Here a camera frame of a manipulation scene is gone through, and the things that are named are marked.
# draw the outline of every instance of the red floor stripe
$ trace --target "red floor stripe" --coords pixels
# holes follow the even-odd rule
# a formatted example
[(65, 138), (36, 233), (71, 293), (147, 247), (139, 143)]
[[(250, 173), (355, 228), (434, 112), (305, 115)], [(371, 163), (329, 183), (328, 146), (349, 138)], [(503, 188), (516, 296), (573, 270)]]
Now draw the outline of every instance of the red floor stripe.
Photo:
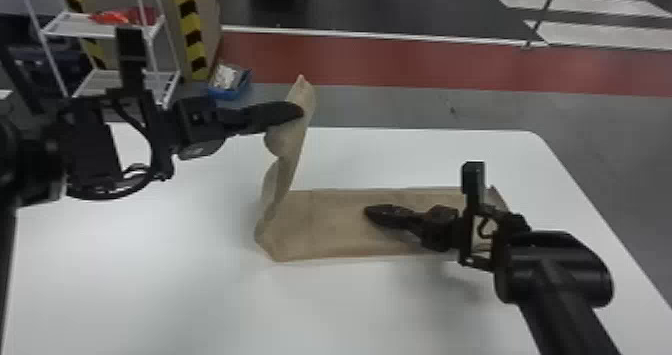
[(672, 53), (224, 33), (255, 82), (672, 96)]

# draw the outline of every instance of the blue container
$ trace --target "blue container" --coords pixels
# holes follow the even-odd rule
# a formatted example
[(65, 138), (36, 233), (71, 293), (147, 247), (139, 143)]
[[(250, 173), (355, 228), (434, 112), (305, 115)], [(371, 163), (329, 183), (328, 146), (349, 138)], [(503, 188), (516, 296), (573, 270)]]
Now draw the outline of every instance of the blue container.
[(252, 79), (252, 71), (246, 70), (242, 73), (240, 84), (235, 89), (220, 89), (208, 84), (208, 95), (220, 100), (236, 100), (242, 94), (247, 86), (249, 86)]

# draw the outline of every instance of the gray floor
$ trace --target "gray floor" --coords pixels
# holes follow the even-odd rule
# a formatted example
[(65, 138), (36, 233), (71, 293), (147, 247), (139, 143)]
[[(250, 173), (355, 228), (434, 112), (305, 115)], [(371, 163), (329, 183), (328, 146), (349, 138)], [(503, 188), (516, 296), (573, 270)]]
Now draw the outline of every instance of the gray floor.
[[(257, 84), (239, 104), (277, 100), (288, 90)], [(672, 192), (672, 99), (351, 86), (320, 86), (317, 95), (315, 126), (535, 132), (672, 301), (665, 198)]]

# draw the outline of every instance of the red object on shelf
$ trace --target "red object on shelf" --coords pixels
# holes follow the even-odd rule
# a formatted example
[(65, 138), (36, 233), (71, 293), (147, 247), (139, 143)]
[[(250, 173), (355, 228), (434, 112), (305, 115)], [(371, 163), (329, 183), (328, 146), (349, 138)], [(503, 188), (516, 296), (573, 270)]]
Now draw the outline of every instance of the red object on shelf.
[(89, 19), (103, 25), (122, 25), (129, 23), (128, 17), (126, 17), (122, 12), (117, 11), (94, 13), (89, 16)]
[[(156, 10), (154, 8), (146, 6), (145, 17), (147, 17), (148, 26), (154, 25), (156, 23)], [(89, 18), (103, 25), (123, 25), (123, 24), (142, 25), (140, 8), (137, 6), (126, 9), (97, 12), (90, 15)]]

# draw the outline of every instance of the white floor marking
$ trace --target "white floor marking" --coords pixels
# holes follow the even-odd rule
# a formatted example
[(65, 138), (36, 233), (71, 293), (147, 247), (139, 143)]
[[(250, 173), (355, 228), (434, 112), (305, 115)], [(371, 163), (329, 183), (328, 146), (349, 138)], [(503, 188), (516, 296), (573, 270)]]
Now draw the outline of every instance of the white floor marking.
[(672, 50), (672, 30), (544, 22), (538, 34), (550, 44)]
[[(541, 9), (546, 0), (499, 0), (509, 8)], [(657, 6), (639, 0), (553, 0), (551, 10), (631, 16), (672, 17)]]

